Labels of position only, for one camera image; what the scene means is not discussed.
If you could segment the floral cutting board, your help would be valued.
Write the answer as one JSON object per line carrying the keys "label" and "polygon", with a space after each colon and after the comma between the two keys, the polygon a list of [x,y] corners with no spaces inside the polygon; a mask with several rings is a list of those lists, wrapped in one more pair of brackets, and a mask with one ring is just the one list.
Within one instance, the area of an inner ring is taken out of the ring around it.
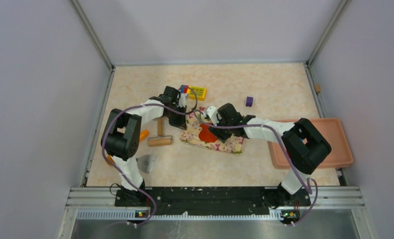
{"label": "floral cutting board", "polygon": [[209,119],[205,119],[200,112],[197,112],[196,115],[197,116],[190,114],[186,116],[187,129],[183,130],[181,133],[180,140],[182,142],[196,147],[229,154],[240,155],[243,153],[245,139],[241,137],[232,136],[226,141],[226,143],[222,143],[219,140],[213,143],[205,143],[200,141],[198,134],[202,128],[209,128],[205,124],[202,124],[200,120],[204,121],[205,123],[211,123],[211,121]]}

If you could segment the red dough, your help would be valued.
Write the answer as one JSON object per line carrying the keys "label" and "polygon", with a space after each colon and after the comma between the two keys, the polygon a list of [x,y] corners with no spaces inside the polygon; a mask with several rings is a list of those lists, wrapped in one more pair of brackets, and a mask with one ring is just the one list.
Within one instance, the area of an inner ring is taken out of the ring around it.
{"label": "red dough", "polygon": [[209,131],[208,128],[202,128],[198,134],[200,141],[205,143],[213,143],[217,141],[217,137]]}

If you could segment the wooden dough roller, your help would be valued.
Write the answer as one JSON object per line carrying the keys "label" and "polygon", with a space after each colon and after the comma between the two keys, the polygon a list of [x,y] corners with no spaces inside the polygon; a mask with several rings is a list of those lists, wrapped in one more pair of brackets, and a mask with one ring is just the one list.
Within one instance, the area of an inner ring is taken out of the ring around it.
{"label": "wooden dough roller", "polygon": [[173,137],[171,135],[164,135],[164,119],[159,118],[157,120],[157,136],[150,137],[147,145],[149,147],[158,147],[171,145],[173,143]]}

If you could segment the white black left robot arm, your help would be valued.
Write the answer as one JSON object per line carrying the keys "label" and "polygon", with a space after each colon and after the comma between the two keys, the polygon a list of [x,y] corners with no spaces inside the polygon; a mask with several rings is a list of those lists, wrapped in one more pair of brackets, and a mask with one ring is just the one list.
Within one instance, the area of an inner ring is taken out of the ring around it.
{"label": "white black left robot arm", "polygon": [[103,157],[111,157],[111,165],[120,174],[123,191],[136,197],[143,190],[144,179],[136,160],[142,126],[167,118],[171,126],[186,129],[187,99],[186,93],[167,86],[162,94],[140,105],[110,111],[100,143]]}

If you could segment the metal ring cutter purple handle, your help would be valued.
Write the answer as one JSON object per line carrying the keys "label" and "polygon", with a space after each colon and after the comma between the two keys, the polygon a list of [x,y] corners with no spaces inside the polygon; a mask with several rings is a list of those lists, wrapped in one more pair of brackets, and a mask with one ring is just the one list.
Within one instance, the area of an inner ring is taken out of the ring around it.
{"label": "metal ring cutter purple handle", "polygon": [[246,97],[245,106],[246,107],[252,107],[253,102],[254,102],[254,98],[253,97]]}

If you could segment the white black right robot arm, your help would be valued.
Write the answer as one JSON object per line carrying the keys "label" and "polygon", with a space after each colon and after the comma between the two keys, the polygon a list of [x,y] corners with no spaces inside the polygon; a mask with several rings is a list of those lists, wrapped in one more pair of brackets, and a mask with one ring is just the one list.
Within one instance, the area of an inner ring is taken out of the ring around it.
{"label": "white black right robot arm", "polygon": [[242,116],[230,103],[219,108],[208,107],[205,118],[213,124],[209,131],[222,142],[236,136],[278,143],[291,166],[278,189],[289,195],[296,194],[301,188],[312,193],[311,175],[332,151],[329,142],[305,118],[296,122],[278,122],[254,115]]}

